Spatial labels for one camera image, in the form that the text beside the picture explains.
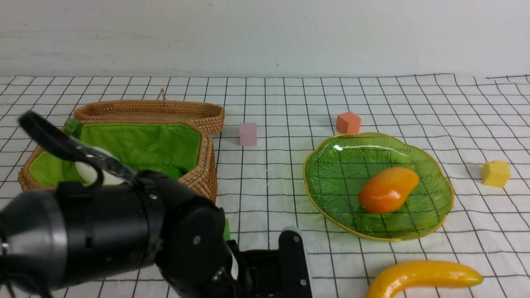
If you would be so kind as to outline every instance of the banana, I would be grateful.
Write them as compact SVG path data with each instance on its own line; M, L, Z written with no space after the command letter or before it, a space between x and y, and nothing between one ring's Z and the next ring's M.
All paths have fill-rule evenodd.
M483 280L473 268L459 263L411 261L384 270L370 285L366 298L392 298L410 287L472 287Z

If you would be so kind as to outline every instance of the white wall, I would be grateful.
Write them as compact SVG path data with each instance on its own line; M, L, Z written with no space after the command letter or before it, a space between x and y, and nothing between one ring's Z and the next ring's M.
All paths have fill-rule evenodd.
M1 75L530 73L529 0L0 0Z

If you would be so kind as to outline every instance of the pink cube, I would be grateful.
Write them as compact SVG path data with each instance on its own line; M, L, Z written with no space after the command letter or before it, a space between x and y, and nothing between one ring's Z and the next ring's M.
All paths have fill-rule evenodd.
M258 126L256 123L239 124L239 145L240 146L257 146L258 145Z

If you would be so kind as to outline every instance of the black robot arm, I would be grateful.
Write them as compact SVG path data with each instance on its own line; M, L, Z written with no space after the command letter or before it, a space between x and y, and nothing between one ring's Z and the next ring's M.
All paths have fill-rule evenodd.
M26 191L1 211L0 278L9 289L50 298L155 264L182 298L312 297L299 232L285 230L278 250L241 252L223 238L224 211L185 185L135 172L33 112L20 124L56 157L90 164L98 179ZM102 186L103 170L126 182Z

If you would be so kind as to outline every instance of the green plate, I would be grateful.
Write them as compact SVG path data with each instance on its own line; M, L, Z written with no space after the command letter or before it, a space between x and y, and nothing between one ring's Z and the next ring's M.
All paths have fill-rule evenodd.
M418 186L396 212L370 214L359 193L378 172L403 166L416 172ZM384 241L416 239L440 228L453 207L454 190L425 151L379 133L326 139L305 160L307 194L324 216L348 232Z

